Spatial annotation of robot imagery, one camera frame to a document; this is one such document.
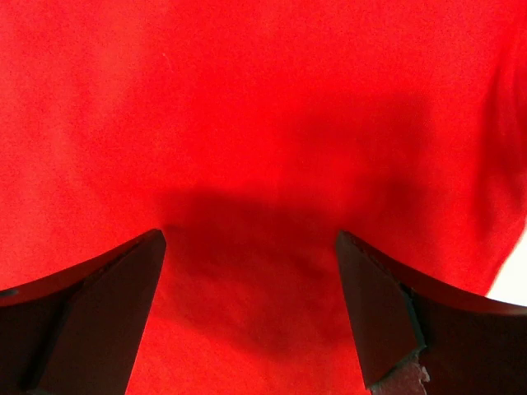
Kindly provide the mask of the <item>red t-shirt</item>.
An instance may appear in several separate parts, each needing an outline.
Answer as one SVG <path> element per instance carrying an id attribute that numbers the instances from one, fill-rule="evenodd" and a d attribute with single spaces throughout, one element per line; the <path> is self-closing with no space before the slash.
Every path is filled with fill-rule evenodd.
<path id="1" fill-rule="evenodd" d="M 162 230 L 131 394 L 362 394 L 338 232 L 512 299 L 525 216 L 523 1 L 1 4 L 1 286 Z"/>

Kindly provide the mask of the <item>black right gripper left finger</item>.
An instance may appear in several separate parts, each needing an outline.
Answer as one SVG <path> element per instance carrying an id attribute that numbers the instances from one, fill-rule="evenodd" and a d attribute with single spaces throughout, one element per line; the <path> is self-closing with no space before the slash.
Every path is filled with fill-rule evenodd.
<path id="1" fill-rule="evenodd" d="M 166 252 L 149 230 L 1 292 L 3 394 L 123 394 Z"/>

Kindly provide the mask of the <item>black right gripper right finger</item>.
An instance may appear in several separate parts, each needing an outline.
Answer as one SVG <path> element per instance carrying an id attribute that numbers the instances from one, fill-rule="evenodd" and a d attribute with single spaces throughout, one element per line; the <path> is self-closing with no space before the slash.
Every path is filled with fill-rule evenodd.
<path id="1" fill-rule="evenodd" d="M 438 281 L 348 232 L 336 252 L 370 393 L 525 393 L 525 307 Z"/>

